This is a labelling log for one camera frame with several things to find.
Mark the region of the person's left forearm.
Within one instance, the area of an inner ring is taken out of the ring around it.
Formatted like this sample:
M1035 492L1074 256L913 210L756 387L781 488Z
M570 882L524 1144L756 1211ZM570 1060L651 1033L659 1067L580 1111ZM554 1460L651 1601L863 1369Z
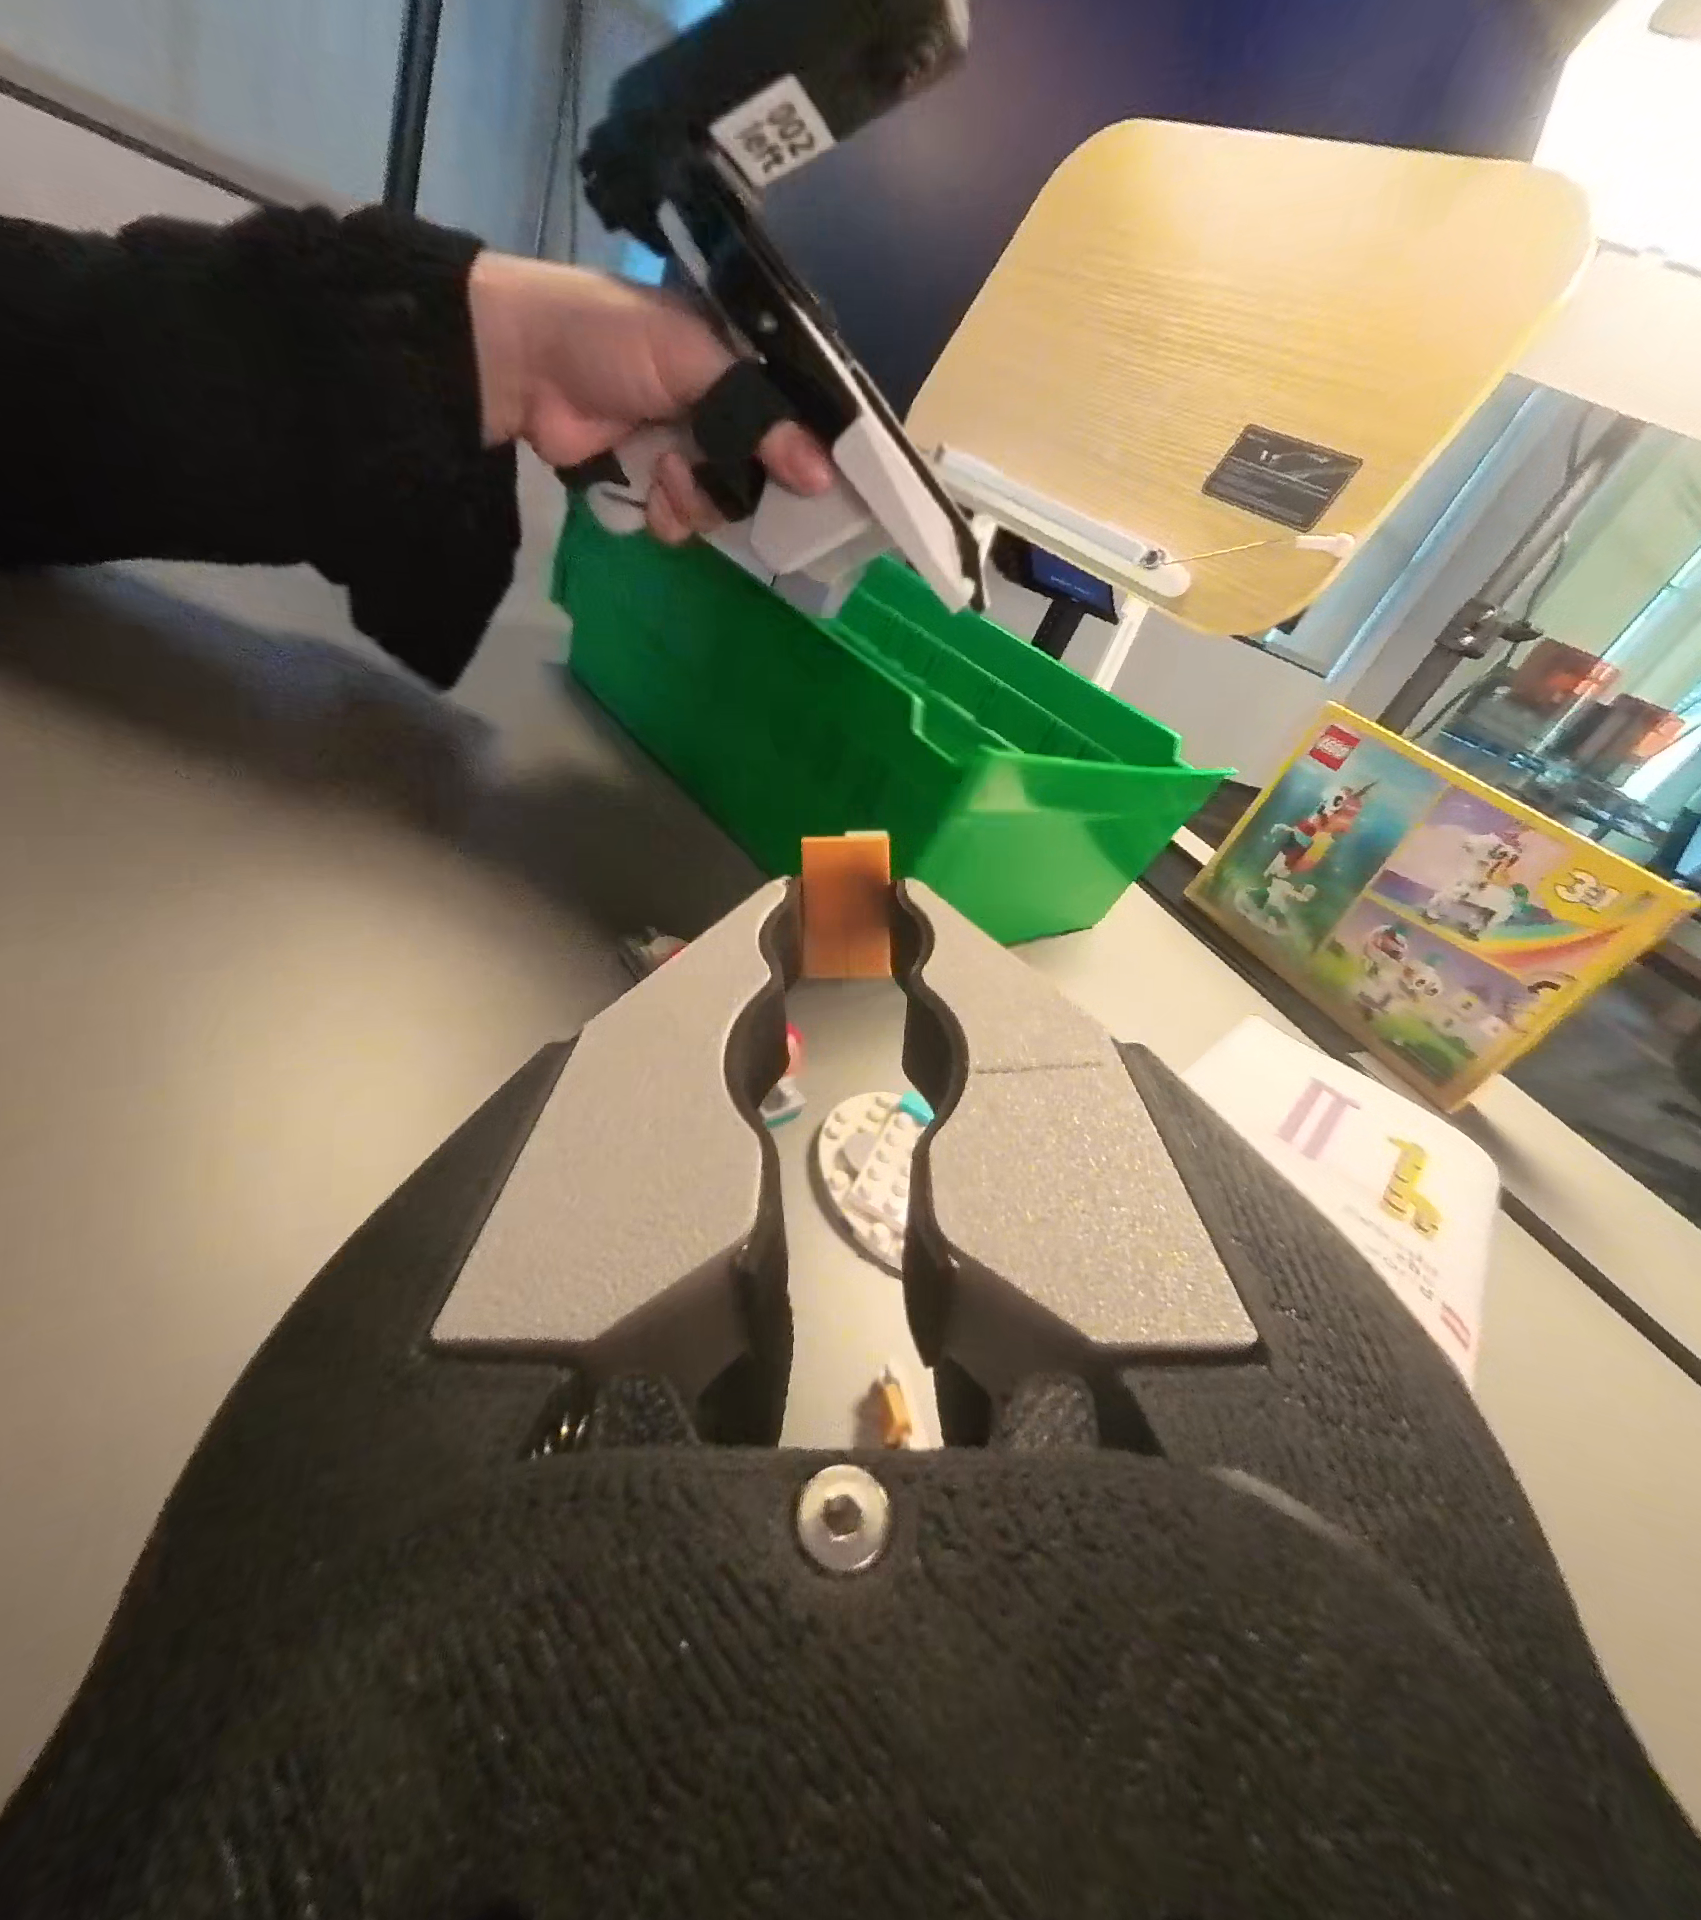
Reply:
M516 454L479 417L476 260L383 208L0 215L0 571L305 564L453 690L524 540Z

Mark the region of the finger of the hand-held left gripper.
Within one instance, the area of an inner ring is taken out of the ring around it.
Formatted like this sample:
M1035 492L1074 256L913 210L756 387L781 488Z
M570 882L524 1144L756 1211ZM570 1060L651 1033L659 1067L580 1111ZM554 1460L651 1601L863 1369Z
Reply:
M879 417L853 419L836 465L887 544L938 590L945 612L977 603L977 531L911 441Z
M990 612L971 514L887 401L871 401L871 513L945 612Z

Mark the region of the green plastic bin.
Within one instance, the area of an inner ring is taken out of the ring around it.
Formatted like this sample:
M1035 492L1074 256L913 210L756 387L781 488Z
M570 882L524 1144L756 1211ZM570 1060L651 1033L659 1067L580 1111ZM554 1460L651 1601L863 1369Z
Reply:
M898 875L1001 944L1103 921L1236 775L890 559L819 620L574 496L550 590L574 684L769 875L807 838L885 829Z

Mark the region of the small dark screen device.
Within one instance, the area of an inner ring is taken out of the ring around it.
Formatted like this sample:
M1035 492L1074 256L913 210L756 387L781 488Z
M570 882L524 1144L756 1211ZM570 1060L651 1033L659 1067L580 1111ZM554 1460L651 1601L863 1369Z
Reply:
M990 561L1005 584L1043 599L1032 642L1049 659L1060 663L1084 622L1117 626L1121 608L1115 584L1049 548L1000 529L990 540Z

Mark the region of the colourful brick assembly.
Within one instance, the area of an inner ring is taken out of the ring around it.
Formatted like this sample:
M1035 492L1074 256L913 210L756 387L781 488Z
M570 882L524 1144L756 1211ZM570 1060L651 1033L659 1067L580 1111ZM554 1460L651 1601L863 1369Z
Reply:
M675 932L659 932L654 924L647 924L638 936L626 936L619 943L620 961L635 982L643 982L654 970L659 970L663 966L672 966L686 944L690 944L686 940L680 940ZM771 1085L771 1094L766 1096L766 1103L758 1105L758 1115L763 1115L769 1133L781 1133L784 1126L792 1126L806 1111L801 1067L806 1067L806 1038L801 1038L798 1024L788 1022L784 1024L784 1070L781 1070L778 1082Z

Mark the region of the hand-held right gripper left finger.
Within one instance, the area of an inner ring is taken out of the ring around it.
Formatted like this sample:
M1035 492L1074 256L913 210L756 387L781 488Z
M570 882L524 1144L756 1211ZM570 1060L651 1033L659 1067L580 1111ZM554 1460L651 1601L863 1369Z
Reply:
M792 1375L766 1103L788 1074L794 881L745 895L588 1022L432 1338L663 1378L705 1439L771 1448Z

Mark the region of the yellow toy set box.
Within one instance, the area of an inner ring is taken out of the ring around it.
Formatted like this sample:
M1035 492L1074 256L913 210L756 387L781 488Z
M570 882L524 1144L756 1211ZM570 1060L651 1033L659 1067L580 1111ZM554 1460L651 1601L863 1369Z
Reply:
M1323 707L1185 903L1457 1111L1701 900Z

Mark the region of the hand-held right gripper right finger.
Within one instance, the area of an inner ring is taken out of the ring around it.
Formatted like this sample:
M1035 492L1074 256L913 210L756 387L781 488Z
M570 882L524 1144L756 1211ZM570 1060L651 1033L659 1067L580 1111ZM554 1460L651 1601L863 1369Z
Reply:
M1265 1341L1131 1051L924 881L898 885L911 1151L902 1300L945 1448L987 1448L1038 1378L1147 1448L1137 1378Z

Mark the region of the thick instruction booklet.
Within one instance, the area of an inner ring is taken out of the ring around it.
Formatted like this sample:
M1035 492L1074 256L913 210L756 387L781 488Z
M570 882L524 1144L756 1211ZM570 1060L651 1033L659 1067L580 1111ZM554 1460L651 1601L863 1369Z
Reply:
M1265 1016L1221 1033L1185 1082L1368 1256L1476 1385L1500 1211L1490 1154Z

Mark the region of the orange brick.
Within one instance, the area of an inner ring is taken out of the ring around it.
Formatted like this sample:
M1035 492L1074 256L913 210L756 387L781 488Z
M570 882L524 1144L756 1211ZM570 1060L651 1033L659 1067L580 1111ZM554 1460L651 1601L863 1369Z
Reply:
M893 865L887 829L807 835L798 882L801 979L890 979Z

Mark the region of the black light stand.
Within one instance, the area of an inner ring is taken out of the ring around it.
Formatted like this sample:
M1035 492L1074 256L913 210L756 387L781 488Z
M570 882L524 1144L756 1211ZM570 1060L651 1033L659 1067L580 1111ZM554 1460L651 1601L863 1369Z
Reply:
M385 137L385 208L412 215L424 180L433 66L447 2L403 2Z

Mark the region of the white round studded plate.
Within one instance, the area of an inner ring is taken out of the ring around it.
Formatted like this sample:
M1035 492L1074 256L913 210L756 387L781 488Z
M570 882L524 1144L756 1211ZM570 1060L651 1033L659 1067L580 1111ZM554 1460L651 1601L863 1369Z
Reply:
M863 1261L900 1278L911 1180L932 1105L913 1089L853 1094L815 1133L819 1204Z

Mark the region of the bright rectangular light panel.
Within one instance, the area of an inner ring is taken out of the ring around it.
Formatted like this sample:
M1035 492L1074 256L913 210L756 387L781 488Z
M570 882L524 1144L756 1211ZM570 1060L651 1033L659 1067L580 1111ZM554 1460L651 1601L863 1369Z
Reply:
M1571 51L1538 163L1560 175L1701 158L1701 2L1615 2Z

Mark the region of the person's left hand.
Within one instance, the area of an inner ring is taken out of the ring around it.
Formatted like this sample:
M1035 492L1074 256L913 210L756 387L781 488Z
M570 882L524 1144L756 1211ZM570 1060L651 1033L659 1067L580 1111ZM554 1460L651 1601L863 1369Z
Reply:
M516 509L495 454L550 468L616 454L647 426L690 426L745 362L682 301L574 267L469 252L433 299L438 465L461 540L511 551Z

